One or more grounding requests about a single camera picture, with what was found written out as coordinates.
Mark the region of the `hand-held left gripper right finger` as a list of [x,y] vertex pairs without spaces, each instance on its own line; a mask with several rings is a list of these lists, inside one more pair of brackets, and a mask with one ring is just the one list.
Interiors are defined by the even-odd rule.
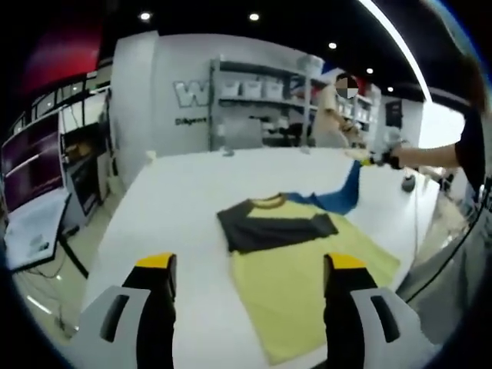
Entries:
[[388,288],[379,288],[363,261],[324,256],[324,323],[328,368],[421,368],[417,314]]

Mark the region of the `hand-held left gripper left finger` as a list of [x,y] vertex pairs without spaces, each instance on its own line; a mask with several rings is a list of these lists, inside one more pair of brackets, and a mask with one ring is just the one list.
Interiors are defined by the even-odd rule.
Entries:
[[173,368],[177,257],[136,262],[121,286],[111,286],[82,313],[80,368]]

